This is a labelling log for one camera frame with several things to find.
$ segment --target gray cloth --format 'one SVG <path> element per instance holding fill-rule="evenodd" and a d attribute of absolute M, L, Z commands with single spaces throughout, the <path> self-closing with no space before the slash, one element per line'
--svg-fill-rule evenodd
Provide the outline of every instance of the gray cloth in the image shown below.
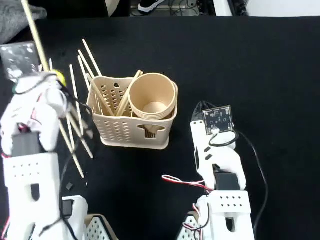
<path fill-rule="evenodd" d="M 47 17 L 42 7 L 30 6 L 34 20 Z M 28 26 L 20 0 L 0 0 L 0 44 L 5 44 Z"/>

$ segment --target perforated plastic plate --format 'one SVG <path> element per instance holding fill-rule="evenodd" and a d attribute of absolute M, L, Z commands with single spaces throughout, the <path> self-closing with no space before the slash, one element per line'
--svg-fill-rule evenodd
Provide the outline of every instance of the perforated plastic plate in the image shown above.
<path fill-rule="evenodd" d="M 85 237 L 86 240 L 110 240 L 107 230 L 99 217 L 92 218 L 92 221 L 86 228 Z"/>
<path fill-rule="evenodd" d="M 199 227 L 198 222 L 196 221 L 194 216 L 188 216 L 184 222 L 194 228 Z M 185 227 L 182 227 L 176 240 L 199 240 L 199 233 L 196 233 L 194 238 L 193 231 L 186 229 Z"/>

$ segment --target wooden stick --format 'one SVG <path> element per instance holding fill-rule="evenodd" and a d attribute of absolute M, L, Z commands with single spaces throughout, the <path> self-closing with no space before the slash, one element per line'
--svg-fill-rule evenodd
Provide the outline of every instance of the wooden stick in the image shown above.
<path fill-rule="evenodd" d="M 52 71 L 54 69 L 54 66 L 52 65 L 52 59 L 49 58 L 49 69 Z"/>
<path fill-rule="evenodd" d="M 104 107 L 106 108 L 106 110 L 108 111 L 108 113 L 114 117 L 114 113 L 112 112 L 111 108 L 109 107 L 109 105 L 106 103 L 104 96 L 102 96 L 99 88 L 97 87 L 95 81 L 93 81 L 93 79 L 88 79 L 91 83 L 91 86 L 93 86 L 93 89 L 95 91 L 95 93 L 98 95 L 98 97 L 100 98 L 100 101 L 102 102 L 102 104 L 104 105 Z"/>
<path fill-rule="evenodd" d="M 85 70 L 85 67 L 84 67 L 84 63 L 82 62 L 81 57 L 79 55 L 78 55 L 78 61 L 79 61 L 79 64 L 80 64 L 80 68 L 81 68 L 81 71 L 82 71 L 82 74 L 83 74 L 83 77 L 84 77 L 84 81 L 85 81 L 86 87 L 88 88 L 88 91 L 90 91 L 90 83 L 89 83 L 89 80 L 87 79 L 87 74 L 86 74 L 86 70 Z"/>
<path fill-rule="evenodd" d="M 73 105 L 71 105 L 70 112 L 71 112 L 72 116 L 79 122 L 78 112 Z M 93 139 L 94 132 L 92 130 L 88 129 L 88 124 L 85 122 L 85 120 L 83 120 L 83 119 L 81 119 L 81 120 L 82 120 L 83 128 L 85 129 L 85 133 L 88 135 L 88 137 L 90 139 Z"/>
<path fill-rule="evenodd" d="M 40 37 L 39 37 L 39 33 L 35 24 L 35 21 L 32 18 L 32 13 L 29 7 L 29 3 L 28 0 L 21 0 L 22 2 L 22 6 L 26 15 L 26 19 L 28 20 L 29 26 L 30 26 L 30 30 L 34 39 L 34 43 L 36 45 L 36 48 L 38 50 L 38 54 L 40 57 L 40 61 L 41 64 L 43 66 L 43 69 L 45 72 L 49 72 L 49 66 L 47 63 L 47 59 L 46 59 L 46 55 L 45 55 L 45 51 L 44 48 L 42 46 L 42 43 L 40 41 Z"/>
<path fill-rule="evenodd" d="M 71 140 L 71 147 L 72 147 L 72 150 L 74 151 L 75 147 L 76 147 L 75 146 L 75 139 L 74 139 L 74 134 L 72 133 L 72 127 L 71 127 L 70 118 L 68 115 L 66 116 L 66 123 L 68 125 L 68 131 L 69 131 L 70 140 Z"/>
<path fill-rule="evenodd" d="M 72 81 L 72 87 L 73 87 L 74 97 L 75 97 L 76 99 L 79 99 L 79 98 L 78 98 L 77 86 L 76 86 L 76 80 L 75 80 L 74 68 L 72 67 L 71 64 L 70 64 L 70 73 L 71 73 L 71 81 Z M 76 101 L 76 102 L 75 102 L 75 106 L 76 106 L 76 110 L 77 110 L 77 112 L 78 112 L 78 118 L 79 118 L 79 119 L 82 119 L 79 102 Z M 81 135 L 84 135 L 84 126 L 82 125 L 82 121 L 79 121 L 79 123 L 80 123 Z"/>
<path fill-rule="evenodd" d="M 23 9 L 24 9 L 26 18 L 28 20 L 29 26 L 30 26 L 31 34 L 32 34 L 32 37 L 34 39 L 34 43 L 35 43 L 35 46 L 37 48 L 37 51 L 38 51 L 38 54 L 39 54 L 39 57 L 40 57 L 40 61 L 41 61 L 43 70 L 45 72 L 49 72 L 49 66 L 48 66 L 48 62 L 47 62 L 47 59 L 46 59 L 45 51 L 44 51 L 44 48 L 42 46 L 42 43 L 41 43 L 41 40 L 40 40 L 40 37 L 39 37 L 39 33 L 38 33 L 38 30 L 37 30 L 35 21 L 32 18 L 32 13 L 31 13 L 31 10 L 30 10 L 29 4 L 28 4 L 28 0 L 21 0 L 21 2 L 22 2 L 22 6 L 23 6 Z M 70 153 L 72 153 L 73 152 L 72 146 L 71 146 L 71 144 L 69 142 L 68 135 L 67 135 L 66 130 L 65 130 L 64 126 L 62 125 L 61 121 L 59 122 L 59 128 L 60 128 L 60 132 L 62 133 L 62 136 L 64 138 L 64 141 L 65 141 L 66 145 L 69 148 Z M 80 173 L 81 177 L 85 178 L 84 172 L 82 171 L 82 168 L 81 168 L 81 166 L 79 164 L 77 156 L 75 154 L 73 154 L 72 157 L 73 157 L 73 160 L 75 162 L 75 165 L 77 166 L 77 168 L 79 170 L 79 173 Z"/>
<path fill-rule="evenodd" d="M 60 131 L 62 133 L 62 136 L 63 136 L 63 138 L 65 140 L 65 143 L 66 143 L 70 153 L 72 153 L 73 152 L 72 146 L 71 146 L 71 144 L 69 142 L 68 135 L 67 135 L 66 130 L 65 130 L 64 126 L 62 125 L 61 121 L 60 121 Z M 75 163 L 75 165 L 76 165 L 81 177 L 84 179 L 85 178 L 84 171 L 82 170 L 82 168 L 80 166 L 80 163 L 78 161 L 78 158 L 77 158 L 76 154 L 73 154 L 72 157 L 73 157 L 74 163 Z"/>
<path fill-rule="evenodd" d="M 98 67 L 98 65 L 96 63 L 96 60 L 95 60 L 94 56 L 92 55 L 92 53 L 90 51 L 90 48 L 88 47 L 88 44 L 86 43 L 86 40 L 82 39 L 82 42 L 84 44 L 84 47 L 85 47 L 86 51 L 89 54 L 89 57 L 90 57 L 90 59 L 91 59 L 91 61 L 93 63 L 93 66 L 94 66 L 96 72 L 98 73 L 99 76 L 102 76 L 101 71 L 100 71 L 100 69 L 99 69 L 99 67 Z"/>
<path fill-rule="evenodd" d="M 134 76 L 134 78 L 132 79 L 128 89 L 126 90 L 120 104 L 119 104 L 119 107 L 117 108 L 117 110 L 115 111 L 115 115 L 117 117 L 120 117 L 124 114 L 128 104 L 129 104 L 129 90 L 130 90 L 130 87 L 132 86 L 132 84 L 136 81 L 136 79 L 141 75 L 143 74 L 143 72 L 141 70 L 138 70 Z"/>
<path fill-rule="evenodd" d="M 93 158 L 94 158 L 94 155 L 92 154 L 92 152 L 91 152 L 88 144 L 86 143 L 86 141 L 82 138 L 81 132 L 80 132 L 78 126 L 77 126 L 76 121 L 74 120 L 74 118 L 71 116 L 70 113 L 67 113 L 67 116 L 69 117 L 70 122 L 71 122 L 71 125 L 72 125 L 73 129 L 75 130 L 76 134 L 78 135 L 79 138 L 81 138 L 80 140 L 81 140 L 81 142 L 82 142 L 85 150 L 86 150 L 87 153 L 89 154 L 90 158 L 93 159 Z"/>
<path fill-rule="evenodd" d="M 82 52 L 81 52 L 80 50 L 78 50 L 78 53 L 79 53 L 79 55 L 80 55 L 80 57 L 81 57 L 81 59 L 82 59 L 82 61 L 83 61 L 84 65 L 85 65 L 86 69 L 87 69 L 87 70 L 88 70 L 88 72 L 90 73 L 91 78 L 94 78 L 94 77 L 95 77 L 95 75 L 94 75 L 94 73 L 92 72 L 92 70 L 91 70 L 91 68 L 90 68 L 90 66 L 89 66 L 89 64 L 88 64 L 88 62 L 87 62 L 87 60 L 85 59 L 85 56 L 82 54 Z"/>

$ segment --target circuit board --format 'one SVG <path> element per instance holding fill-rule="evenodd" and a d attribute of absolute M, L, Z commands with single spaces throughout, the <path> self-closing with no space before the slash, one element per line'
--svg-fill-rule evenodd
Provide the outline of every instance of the circuit board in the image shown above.
<path fill-rule="evenodd" d="M 0 45 L 0 55 L 6 77 L 14 83 L 23 75 L 39 71 L 38 52 L 34 42 Z"/>
<path fill-rule="evenodd" d="M 232 131 L 234 129 L 231 106 L 203 110 L 202 113 L 207 135 L 211 135 L 213 129 L 219 129 L 220 133 Z"/>

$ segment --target shoe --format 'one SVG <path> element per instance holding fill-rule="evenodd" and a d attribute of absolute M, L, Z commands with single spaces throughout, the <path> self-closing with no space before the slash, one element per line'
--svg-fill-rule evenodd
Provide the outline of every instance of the shoe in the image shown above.
<path fill-rule="evenodd" d="M 164 1 L 165 0 L 141 0 L 138 5 L 138 11 L 143 15 L 148 15 Z"/>

